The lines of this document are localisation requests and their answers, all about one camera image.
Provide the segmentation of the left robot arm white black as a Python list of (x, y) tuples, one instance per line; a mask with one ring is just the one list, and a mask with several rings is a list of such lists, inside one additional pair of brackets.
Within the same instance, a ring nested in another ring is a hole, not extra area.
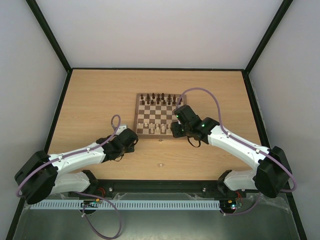
[(122, 158), (125, 153), (134, 152), (138, 140), (138, 135), (126, 128), (73, 151), (51, 155), (37, 151), (14, 176), (18, 185), (16, 195), (29, 205), (59, 193), (92, 195), (99, 182), (84, 167)]

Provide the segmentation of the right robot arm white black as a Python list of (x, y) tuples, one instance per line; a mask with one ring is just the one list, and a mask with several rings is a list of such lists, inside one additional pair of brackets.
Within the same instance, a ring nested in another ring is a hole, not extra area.
[(280, 162), (286, 159), (284, 151), (254, 144), (225, 129), (220, 121), (210, 117), (200, 119), (189, 105), (174, 110), (177, 121), (172, 123), (174, 138), (193, 138), (225, 150), (246, 163), (245, 171), (227, 170), (219, 178), (218, 191), (229, 196), (237, 190), (257, 190), (269, 198), (285, 192), (284, 186), (292, 173)]

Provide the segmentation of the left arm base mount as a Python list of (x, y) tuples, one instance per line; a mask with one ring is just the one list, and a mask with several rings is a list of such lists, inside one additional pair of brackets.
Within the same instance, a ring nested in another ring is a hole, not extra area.
[(111, 198), (113, 196), (113, 188), (113, 181), (98, 179), (90, 182), (90, 185), (83, 191), (83, 193)]

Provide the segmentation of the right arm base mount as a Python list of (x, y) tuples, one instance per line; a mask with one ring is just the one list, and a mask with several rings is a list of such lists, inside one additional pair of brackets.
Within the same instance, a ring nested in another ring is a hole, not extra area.
[(237, 197), (246, 198), (247, 194), (242, 191), (230, 190), (222, 181), (208, 180), (201, 185), (202, 195), (205, 198), (215, 199), (235, 199)]

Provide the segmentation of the white king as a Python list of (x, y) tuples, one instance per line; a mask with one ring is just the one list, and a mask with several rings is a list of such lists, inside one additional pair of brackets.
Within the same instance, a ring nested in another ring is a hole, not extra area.
[(163, 125), (163, 126), (161, 127), (161, 133), (164, 134), (165, 132), (166, 132), (166, 127)]

